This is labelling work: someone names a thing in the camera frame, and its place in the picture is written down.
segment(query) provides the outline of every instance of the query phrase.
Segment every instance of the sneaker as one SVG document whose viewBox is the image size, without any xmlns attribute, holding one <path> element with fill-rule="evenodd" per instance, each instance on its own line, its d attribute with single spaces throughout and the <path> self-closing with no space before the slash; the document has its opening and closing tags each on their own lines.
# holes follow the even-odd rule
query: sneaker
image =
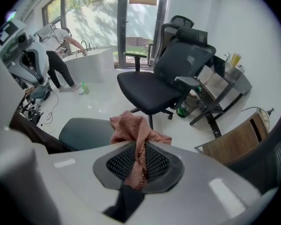
<svg viewBox="0 0 281 225">
<path fill-rule="evenodd" d="M 72 87 L 71 87 L 71 91 L 74 92 L 76 91 L 77 89 L 81 88 L 82 86 L 82 83 L 80 84 L 74 84 Z"/>
<path fill-rule="evenodd" d="M 58 92 L 61 92 L 64 89 L 65 85 L 62 84 L 59 88 L 58 88 Z"/>
</svg>

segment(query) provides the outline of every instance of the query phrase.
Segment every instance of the wooden panel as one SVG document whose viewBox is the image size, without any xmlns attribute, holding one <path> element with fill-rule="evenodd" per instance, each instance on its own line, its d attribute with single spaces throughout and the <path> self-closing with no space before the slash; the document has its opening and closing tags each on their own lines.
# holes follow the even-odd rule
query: wooden panel
<svg viewBox="0 0 281 225">
<path fill-rule="evenodd" d="M 261 120 L 261 117 L 256 115 L 256 116 L 253 116 L 252 119 L 254 120 L 254 122 L 258 128 L 259 134 L 261 136 L 261 140 L 264 140 L 265 138 L 267 138 L 268 133 L 267 133 L 266 127 L 264 126 L 263 121 Z"/>
<path fill-rule="evenodd" d="M 267 137 L 267 131 L 260 116 L 255 113 L 246 122 L 229 133 L 202 145 L 203 153 L 225 164 L 231 162 L 259 144 L 255 130 L 250 123 L 254 120 L 261 140 Z"/>
</svg>

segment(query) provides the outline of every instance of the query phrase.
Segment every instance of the chair headrest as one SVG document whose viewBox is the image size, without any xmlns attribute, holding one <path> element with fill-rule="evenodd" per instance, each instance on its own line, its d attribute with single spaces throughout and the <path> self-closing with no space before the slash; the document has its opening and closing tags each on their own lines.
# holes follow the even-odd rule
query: chair headrest
<svg viewBox="0 0 281 225">
<path fill-rule="evenodd" d="M 176 32 L 176 38 L 185 43 L 207 46 L 208 32 L 192 28 L 180 28 Z"/>
</svg>

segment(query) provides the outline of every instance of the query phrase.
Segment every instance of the bathtub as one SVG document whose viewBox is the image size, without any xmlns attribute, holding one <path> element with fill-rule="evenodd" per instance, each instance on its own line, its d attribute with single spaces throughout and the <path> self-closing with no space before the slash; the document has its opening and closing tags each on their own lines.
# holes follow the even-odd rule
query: bathtub
<svg viewBox="0 0 281 225">
<path fill-rule="evenodd" d="M 75 83 L 103 83 L 104 74 L 114 70 L 111 48 L 88 51 L 83 57 L 82 53 L 73 54 L 63 59 Z M 60 73 L 56 73 L 60 83 L 66 81 Z"/>
</svg>

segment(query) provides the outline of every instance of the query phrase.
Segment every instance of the door frame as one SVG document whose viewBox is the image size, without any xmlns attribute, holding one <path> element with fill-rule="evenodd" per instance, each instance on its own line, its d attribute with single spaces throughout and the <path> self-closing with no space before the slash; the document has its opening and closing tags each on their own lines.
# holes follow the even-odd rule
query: door frame
<svg viewBox="0 0 281 225">
<path fill-rule="evenodd" d="M 156 23 L 155 23 L 155 31 L 154 31 L 154 39 L 153 44 L 157 44 L 159 39 L 159 31 L 161 26 L 164 23 L 164 17 L 166 12 L 167 0 L 159 0 Z M 123 53 L 126 51 L 126 19 L 127 19 L 127 6 L 128 0 L 118 0 L 118 65 L 119 68 L 129 68 L 126 65 L 126 57 Z M 151 51 L 151 56 L 154 57 L 156 53 L 156 46 L 153 46 Z"/>
</svg>

